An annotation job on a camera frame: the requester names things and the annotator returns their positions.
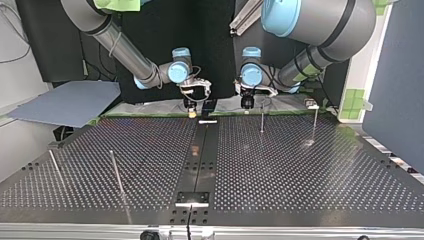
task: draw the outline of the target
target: small white object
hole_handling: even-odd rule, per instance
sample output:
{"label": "small white object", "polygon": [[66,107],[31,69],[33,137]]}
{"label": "small white object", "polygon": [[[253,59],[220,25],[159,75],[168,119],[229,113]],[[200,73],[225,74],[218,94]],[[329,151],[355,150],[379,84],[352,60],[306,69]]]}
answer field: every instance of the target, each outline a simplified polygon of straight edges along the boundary
{"label": "small white object", "polygon": [[367,100],[364,100],[364,105],[363,105],[363,109],[367,110],[367,111],[372,111],[374,108],[374,105],[370,102],[368,102]]}

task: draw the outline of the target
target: green cloth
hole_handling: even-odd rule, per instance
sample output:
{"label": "green cloth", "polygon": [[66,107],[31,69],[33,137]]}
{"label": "green cloth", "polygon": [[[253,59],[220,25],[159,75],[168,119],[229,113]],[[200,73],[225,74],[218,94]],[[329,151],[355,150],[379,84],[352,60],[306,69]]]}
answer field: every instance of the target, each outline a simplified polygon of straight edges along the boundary
{"label": "green cloth", "polygon": [[94,0],[98,9],[109,9],[118,12],[140,11],[140,0]]}

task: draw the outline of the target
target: light blue joint cap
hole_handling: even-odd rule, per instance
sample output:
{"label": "light blue joint cap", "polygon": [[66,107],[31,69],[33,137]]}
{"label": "light blue joint cap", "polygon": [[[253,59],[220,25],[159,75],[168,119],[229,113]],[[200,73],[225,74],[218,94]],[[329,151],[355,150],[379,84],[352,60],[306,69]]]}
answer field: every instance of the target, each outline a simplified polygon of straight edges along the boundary
{"label": "light blue joint cap", "polygon": [[177,48],[172,51],[172,57],[190,57],[190,50],[188,48]]}
{"label": "light blue joint cap", "polygon": [[297,83],[296,85],[294,85],[292,87],[292,89],[290,89],[289,91],[287,91],[287,93],[295,94],[295,93],[297,93],[297,91],[299,91],[299,88],[300,88],[300,83]]}
{"label": "light blue joint cap", "polygon": [[135,85],[141,90],[149,89],[149,87],[144,86],[136,77],[134,77]]}
{"label": "light blue joint cap", "polygon": [[243,57],[261,58],[262,51],[257,47],[247,47],[243,49]]}
{"label": "light blue joint cap", "polygon": [[262,70],[256,64],[248,63],[241,69],[243,83],[248,86],[258,86],[262,82]]}
{"label": "light blue joint cap", "polygon": [[289,36],[299,20],[302,0],[265,0],[262,7],[262,26],[278,37]]}
{"label": "light blue joint cap", "polygon": [[168,76],[174,83],[182,83],[187,80],[190,72],[189,66],[185,62],[174,62],[168,69]]}

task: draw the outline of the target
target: green sticker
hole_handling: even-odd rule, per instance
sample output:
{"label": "green sticker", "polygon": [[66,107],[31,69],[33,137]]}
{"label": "green sticker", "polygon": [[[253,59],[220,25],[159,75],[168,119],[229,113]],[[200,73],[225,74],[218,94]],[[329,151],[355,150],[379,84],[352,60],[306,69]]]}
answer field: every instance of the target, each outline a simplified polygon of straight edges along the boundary
{"label": "green sticker", "polygon": [[341,119],[357,120],[364,108],[365,90],[347,89],[343,100]]}
{"label": "green sticker", "polygon": [[373,3],[375,5],[378,16],[384,15],[387,6],[390,4],[389,0],[373,0]]}
{"label": "green sticker", "polygon": [[99,9],[105,8],[118,12],[140,11],[140,0],[94,0],[96,7]]}
{"label": "green sticker", "polygon": [[[303,69],[303,73],[305,73],[306,75],[312,75],[315,76],[317,74],[320,74],[321,71],[316,69],[312,64],[309,64],[309,66],[307,66],[306,68]],[[301,82],[306,80],[307,77],[305,77],[302,73],[299,73],[294,79],[293,81],[295,82]]]}

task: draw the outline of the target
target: black cover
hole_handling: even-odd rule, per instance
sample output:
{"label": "black cover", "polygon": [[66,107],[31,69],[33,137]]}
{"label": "black cover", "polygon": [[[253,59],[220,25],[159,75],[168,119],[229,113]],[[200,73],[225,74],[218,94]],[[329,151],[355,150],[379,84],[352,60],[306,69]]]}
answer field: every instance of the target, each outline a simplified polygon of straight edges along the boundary
{"label": "black cover", "polygon": [[44,82],[82,80],[81,42],[60,0],[16,0]]}
{"label": "black cover", "polygon": [[[154,0],[139,13],[125,13],[123,32],[156,64],[172,61],[172,50],[188,47],[200,77],[212,82],[211,98],[234,95],[234,46],[229,24],[234,0]],[[139,90],[133,75],[118,63],[122,98],[128,103],[182,98],[175,84]]]}

